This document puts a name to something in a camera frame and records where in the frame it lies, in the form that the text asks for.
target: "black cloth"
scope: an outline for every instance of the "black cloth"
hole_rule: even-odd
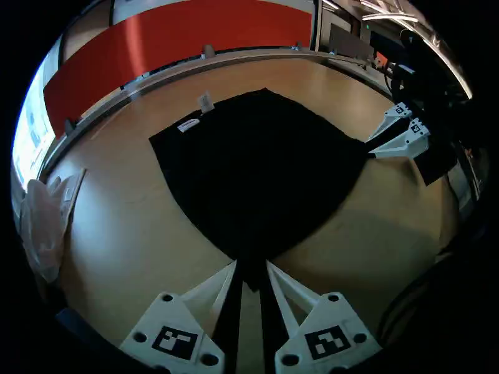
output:
[[[182,133],[177,126],[191,118],[200,123]],[[367,159],[363,142],[268,89],[218,102],[202,116],[193,112],[150,142],[178,205],[243,263],[253,289],[261,261],[325,222]]]

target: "wooden table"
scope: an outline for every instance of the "wooden table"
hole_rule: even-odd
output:
[[[70,306],[113,344],[121,343],[161,291],[184,293],[230,262],[177,206],[149,137],[196,110],[196,98],[206,90],[217,102],[263,87],[361,140],[392,105],[360,82],[307,60],[222,67],[128,104],[86,134],[51,174],[65,177],[87,168],[61,280]],[[348,160],[338,155],[338,162]],[[329,222],[274,263],[318,293],[342,292],[374,333],[387,303],[432,265],[456,222],[444,180],[426,187],[409,160],[370,160]]]

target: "clothing tag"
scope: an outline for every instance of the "clothing tag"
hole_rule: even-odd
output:
[[[187,122],[184,122],[182,123],[180,126],[178,126],[177,128],[181,131],[181,132],[186,132],[187,130],[189,130],[191,127],[194,127],[195,125],[197,125],[199,123],[199,120],[196,119],[196,118],[193,118]]]
[[[215,106],[211,101],[210,93],[208,91],[198,97],[198,104],[201,107],[201,112],[203,112],[203,114],[215,109]]]

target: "white plastic sheet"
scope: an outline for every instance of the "white plastic sheet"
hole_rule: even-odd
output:
[[[59,275],[64,233],[85,170],[49,186],[38,180],[27,184],[21,207],[21,237],[29,265],[47,282]]]

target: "red partition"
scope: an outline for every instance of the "red partition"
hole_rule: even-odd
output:
[[[311,15],[259,0],[187,0],[130,17],[78,50],[44,89],[57,137],[64,120],[141,74],[201,53],[238,47],[308,46]]]

